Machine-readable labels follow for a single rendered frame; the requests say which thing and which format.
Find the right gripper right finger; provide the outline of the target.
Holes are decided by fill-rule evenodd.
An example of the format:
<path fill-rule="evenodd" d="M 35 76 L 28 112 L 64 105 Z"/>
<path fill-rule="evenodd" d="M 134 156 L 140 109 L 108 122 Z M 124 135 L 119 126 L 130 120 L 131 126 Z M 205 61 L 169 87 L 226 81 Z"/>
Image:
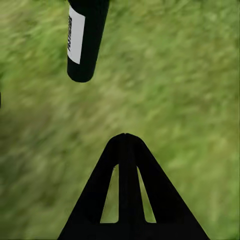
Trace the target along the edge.
<path fill-rule="evenodd" d="M 210 240 L 145 142 L 126 133 L 133 240 Z M 156 223 L 145 220 L 139 171 Z"/>

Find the pesticide atomizer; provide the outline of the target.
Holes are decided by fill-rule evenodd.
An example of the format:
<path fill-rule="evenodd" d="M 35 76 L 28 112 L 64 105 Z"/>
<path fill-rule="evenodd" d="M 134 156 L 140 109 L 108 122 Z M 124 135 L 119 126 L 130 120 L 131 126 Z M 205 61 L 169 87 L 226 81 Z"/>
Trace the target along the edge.
<path fill-rule="evenodd" d="M 110 0 L 69 2 L 68 76 L 78 83 L 92 79 L 102 41 Z"/>

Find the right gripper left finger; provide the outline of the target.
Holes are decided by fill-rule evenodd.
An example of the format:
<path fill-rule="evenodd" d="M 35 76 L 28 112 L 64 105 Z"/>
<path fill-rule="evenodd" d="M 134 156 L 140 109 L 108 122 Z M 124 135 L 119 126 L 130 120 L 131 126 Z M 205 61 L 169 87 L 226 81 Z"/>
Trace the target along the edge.
<path fill-rule="evenodd" d="M 113 168 L 117 164 L 119 221 L 100 223 Z M 57 240 L 133 240 L 126 133 L 108 141 Z"/>

